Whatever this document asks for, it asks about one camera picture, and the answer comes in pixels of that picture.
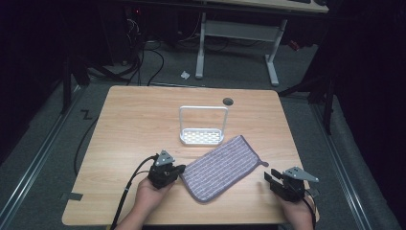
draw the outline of metal desk leg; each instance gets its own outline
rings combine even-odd
[[[277,72],[275,71],[275,66],[274,66],[274,58],[275,58],[275,54],[278,51],[278,47],[281,43],[281,39],[283,36],[284,28],[286,27],[286,23],[287,23],[287,20],[284,19],[278,29],[271,54],[265,56],[266,66],[268,67],[269,78],[271,79],[271,84],[273,86],[279,85]]]
[[[206,33],[206,13],[202,12],[202,22],[200,29],[200,47],[199,53],[197,54],[196,75],[195,75],[197,79],[203,79],[205,33]]]

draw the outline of desk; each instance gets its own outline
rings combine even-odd
[[[309,4],[287,0],[207,0],[206,2],[236,4],[249,7],[271,8],[299,12],[328,12],[328,7],[319,6],[313,1]],[[261,26],[253,24],[207,20],[206,13],[202,14],[200,29],[200,46],[197,55],[196,73],[197,79],[203,78],[204,70],[204,42],[206,35],[225,36],[240,39],[252,39],[272,42],[269,55],[265,56],[269,78],[273,86],[279,85],[278,76],[274,66],[274,58],[280,45],[287,20],[283,19],[279,26]]]
[[[62,217],[67,225],[107,225],[114,218],[127,180],[147,157],[166,150],[175,165],[189,164],[213,147],[186,147],[179,138],[179,107],[224,105],[231,98],[224,142],[243,135],[259,157],[258,166],[208,204],[196,202],[178,179],[146,224],[243,224],[285,222],[263,172],[302,166],[279,96],[270,90],[113,86],[85,154]],[[142,169],[148,170],[149,164]],[[121,218],[134,202],[133,181]]]

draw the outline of table top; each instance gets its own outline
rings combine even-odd
[[[243,6],[272,8],[298,12],[328,12],[327,6],[320,6],[311,0],[309,4],[289,0],[205,0],[222,4],[237,4]]]
[[[282,208],[263,173],[302,163],[278,94],[272,90],[113,86],[107,95],[83,159],[73,193],[62,217],[67,225],[107,225],[116,213],[128,179],[147,157],[166,150],[174,165],[188,165],[215,147],[190,147],[179,138],[179,107],[224,106],[231,98],[224,142],[243,135],[260,159],[258,166],[213,201],[195,201],[181,179],[146,224],[242,224],[285,222]],[[146,163],[141,170],[148,170]],[[135,199],[138,175],[126,197],[123,218]]]

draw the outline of gray pouch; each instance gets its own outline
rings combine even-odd
[[[224,193],[258,165],[269,166],[239,135],[191,162],[180,177],[192,197],[205,203]]]

